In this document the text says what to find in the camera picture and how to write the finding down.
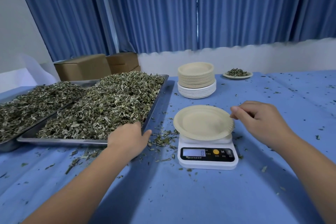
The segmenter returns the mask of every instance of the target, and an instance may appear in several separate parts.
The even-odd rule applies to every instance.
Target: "white wall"
[[[170,76],[177,76],[179,66],[198,61],[212,63],[216,74],[237,67],[262,73],[336,69],[336,39],[139,55],[141,71]]]
[[[27,54],[59,78],[25,0],[0,0],[0,92],[18,85],[15,70],[25,64],[17,57]]]

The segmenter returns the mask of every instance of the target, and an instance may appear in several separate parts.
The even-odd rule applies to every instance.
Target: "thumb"
[[[149,130],[147,130],[144,134],[143,134],[143,138],[145,138],[147,141],[148,141],[148,139],[149,139],[149,137],[151,136],[151,134],[152,134],[152,131],[149,129]]]
[[[245,127],[249,126],[249,124],[254,121],[254,119],[247,112],[238,106],[232,106],[230,110],[232,112],[231,115],[236,116],[237,119],[245,125]]]

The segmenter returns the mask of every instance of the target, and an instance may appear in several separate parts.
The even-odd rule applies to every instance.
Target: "hand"
[[[230,109],[231,118],[240,120],[257,140],[272,149],[295,136],[274,105],[245,101],[240,106]]]
[[[147,130],[142,136],[140,122],[119,126],[108,135],[107,148],[121,150],[131,160],[146,147],[151,133],[151,130]]]

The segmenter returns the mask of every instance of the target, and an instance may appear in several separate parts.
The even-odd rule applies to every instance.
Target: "beige paper plate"
[[[213,65],[206,62],[188,63],[178,68],[178,72],[186,76],[198,76],[213,72]]]
[[[233,131],[234,122],[224,110],[209,105],[193,105],[180,110],[174,127],[182,135],[195,140],[217,140]]]
[[[253,76],[253,73],[252,73],[252,72],[247,72],[247,75],[246,75],[246,76],[231,76],[231,75],[227,75],[227,72],[226,72],[226,73],[223,73],[223,76],[226,77],[226,78],[239,80],[239,79],[250,78],[250,77]]]

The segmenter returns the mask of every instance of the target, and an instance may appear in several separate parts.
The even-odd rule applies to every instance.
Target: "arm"
[[[151,130],[141,135],[139,122],[118,127],[108,147],[68,185],[23,221],[29,223],[87,223],[115,177],[146,147]]]
[[[231,107],[260,142],[270,146],[290,165],[326,223],[336,220],[336,165],[286,124],[275,106],[246,101]]]

